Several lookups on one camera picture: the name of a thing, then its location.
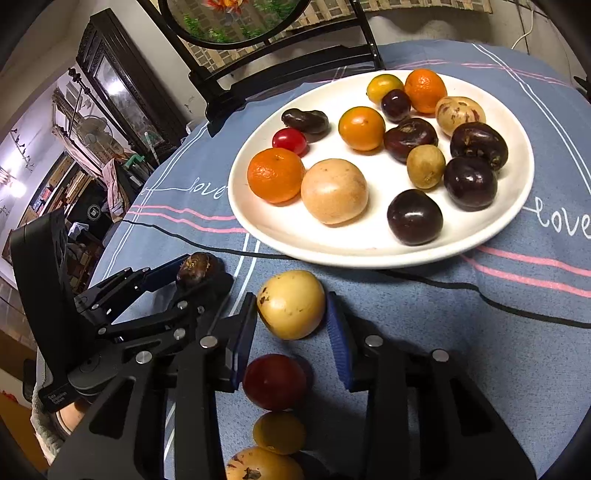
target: yellow fruit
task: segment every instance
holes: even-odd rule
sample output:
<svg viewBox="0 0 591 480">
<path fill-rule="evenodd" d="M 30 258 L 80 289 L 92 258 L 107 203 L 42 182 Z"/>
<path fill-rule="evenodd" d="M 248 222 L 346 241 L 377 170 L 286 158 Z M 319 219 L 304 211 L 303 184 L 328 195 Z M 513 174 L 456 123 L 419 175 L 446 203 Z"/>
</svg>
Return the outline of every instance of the yellow fruit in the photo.
<svg viewBox="0 0 591 480">
<path fill-rule="evenodd" d="M 324 315 L 324 289 L 306 270 L 288 270 L 270 278 L 256 296 L 267 328 L 283 340 L 311 334 Z"/>
<path fill-rule="evenodd" d="M 378 148 L 384 139 L 386 122 L 377 110 L 368 106 L 350 108 L 339 120 L 339 135 L 345 143 L 362 152 Z"/>
<path fill-rule="evenodd" d="M 304 480 L 304 472 L 291 457 L 259 447 L 234 455 L 226 465 L 227 480 Z"/>
<path fill-rule="evenodd" d="M 396 75 L 383 73 L 377 77 L 374 77 L 374 79 L 369 82 L 367 95 L 373 103 L 379 105 L 379 103 L 382 101 L 382 98 L 384 98 L 384 95 L 395 89 L 404 91 L 404 84 L 402 83 L 402 80 L 396 77 Z"/>
<path fill-rule="evenodd" d="M 291 455 L 304 447 L 306 430 L 293 413 L 270 411 L 256 421 L 252 438 L 265 450 Z"/>
</svg>

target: red cherry tomato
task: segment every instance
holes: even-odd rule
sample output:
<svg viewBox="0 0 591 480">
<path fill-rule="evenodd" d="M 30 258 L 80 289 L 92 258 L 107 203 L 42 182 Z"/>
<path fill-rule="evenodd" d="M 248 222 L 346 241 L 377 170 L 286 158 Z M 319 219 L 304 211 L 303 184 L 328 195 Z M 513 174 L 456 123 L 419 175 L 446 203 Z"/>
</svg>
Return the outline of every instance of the red cherry tomato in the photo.
<svg viewBox="0 0 591 480">
<path fill-rule="evenodd" d="M 298 362 L 270 353 L 253 360 L 246 368 L 242 386 L 248 399 L 265 410 L 285 410 L 306 393 L 306 374 Z"/>
<path fill-rule="evenodd" d="M 308 142 L 302 132 L 295 128 L 282 128 L 273 135 L 273 147 L 291 150 L 296 155 L 306 151 Z"/>
</svg>

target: blue tablecloth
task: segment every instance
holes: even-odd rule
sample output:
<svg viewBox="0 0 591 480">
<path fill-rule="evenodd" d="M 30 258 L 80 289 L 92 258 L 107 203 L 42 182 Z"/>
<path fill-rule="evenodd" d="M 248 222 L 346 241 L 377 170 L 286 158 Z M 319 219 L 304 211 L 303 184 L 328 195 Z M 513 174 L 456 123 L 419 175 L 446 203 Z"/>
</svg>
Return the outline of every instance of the blue tablecloth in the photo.
<svg viewBox="0 0 591 480">
<path fill-rule="evenodd" d="M 440 40 L 380 51 L 390 69 L 427 67 L 473 83 L 521 121 L 534 149 L 535 180 L 525 207 L 504 231 L 464 255 L 404 271 L 267 258 L 277 252 L 232 216 L 228 173 L 263 120 L 319 85 L 303 83 L 248 103 L 213 138 L 205 125 L 195 129 L 149 179 L 106 249 L 94 282 L 125 267 L 156 267 L 196 250 L 166 232 L 236 251 L 218 254 L 236 278 L 225 314 L 236 312 L 244 294 L 256 293 L 270 276 L 308 269 L 391 338 L 426 352 L 453 352 L 542 475 L 591 405 L 591 106 L 546 64 L 505 48 Z M 354 71 L 339 69 L 330 78 Z M 162 310 L 170 291 L 145 294 L 124 318 Z M 251 358 L 269 352 L 301 355 L 311 363 L 315 383 L 299 411 L 309 434 L 306 449 L 330 470 L 356 472 L 366 395 L 343 389 L 326 331 L 282 342 L 259 322 Z M 227 459 L 252 445 L 252 425 L 263 412 L 242 391 L 218 394 L 217 407 Z M 171 478 L 174 411 L 169 409 L 165 469 Z"/>
</svg>

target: white plate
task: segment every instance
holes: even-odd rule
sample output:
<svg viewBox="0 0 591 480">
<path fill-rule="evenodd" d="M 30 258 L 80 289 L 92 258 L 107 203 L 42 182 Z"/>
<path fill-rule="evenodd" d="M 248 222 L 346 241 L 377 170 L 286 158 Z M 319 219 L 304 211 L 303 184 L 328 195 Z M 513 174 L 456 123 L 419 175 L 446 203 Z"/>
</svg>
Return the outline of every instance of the white plate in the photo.
<svg viewBox="0 0 591 480">
<path fill-rule="evenodd" d="M 403 82 L 409 70 L 394 70 Z M 524 205 L 534 179 L 534 154 L 525 130 L 515 115 L 490 93 L 463 80 L 442 75 L 450 96 L 477 101 L 486 113 L 486 123 L 507 142 L 509 160 L 500 171 L 498 192 L 492 205 L 479 212 L 465 212 L 451 200 L 442 183 L 427 194 L 443 212 L 443 230 L 433 242 L 419 247 L 400 243 L 388 227 L 386 211 L 400 192 L 412 189 L 406 166 L 387 151 L 363 155 L 350 149 L 337 131 L 339 119 L 349 108 L 375 107 L 365 95 L 368 83 L 378 75 L 364 73 L 337 80 L 291 101 L 271 115 L 248 138 L 238 152 L 228 180 L 228 197 L 241 225 L 261 242 L 291 257 L 323 265 L 352 268 L 394 268 L 425 264 L 474 248 L 493 237 L 517 215 Z M 363 172 L 369 185 L 369 205 L 355 222 L 326 226 L 304 207 L 301 199 L 287 206 L 273 206 L 256 197 L 248 187 L 246 170 L 251 158 L 271 148 L 273 135 L 284 125 L 281 114 L 288 108 L 322 110 L 329 118 L 331 132 L 310 144 L 302 158 L 306 168 L 325 158 L 344 158 Z M 419 116 L 412 111 L 411 116 Z M 434 118 L 439 147 L 451 159 L 449 138 Z M 386 120 L 386 130 L 396 124 Z"/>
</svg>

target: plum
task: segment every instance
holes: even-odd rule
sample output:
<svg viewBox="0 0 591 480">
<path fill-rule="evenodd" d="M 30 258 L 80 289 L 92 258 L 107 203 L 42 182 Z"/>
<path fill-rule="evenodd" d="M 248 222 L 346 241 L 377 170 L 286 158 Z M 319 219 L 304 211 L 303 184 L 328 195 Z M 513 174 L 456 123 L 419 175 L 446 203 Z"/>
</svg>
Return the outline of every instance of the plum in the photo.
<svg viewBox="0 0 591 480">
<path fill-rule="evenodd" d="M 391 122 L 401 122 L 410 113 L 410 98 L 402 90 L 394 89 L 382 98 L 382 112 Z"/>
<path fill-rule="evenodd" d="M 439 205 L 420 190 L 406 190 L 388 207 L 388 224 L 392 233 L 406 245 L 426 244 L 443 228 Z"/>
<path fill-rule="evenodd" d="M 496 174 L 479 157 L 452 158 L 443 173 L 443 184 L 452 200 L 464 210 L 486 208 L 496 196 Z"/>
</svg>

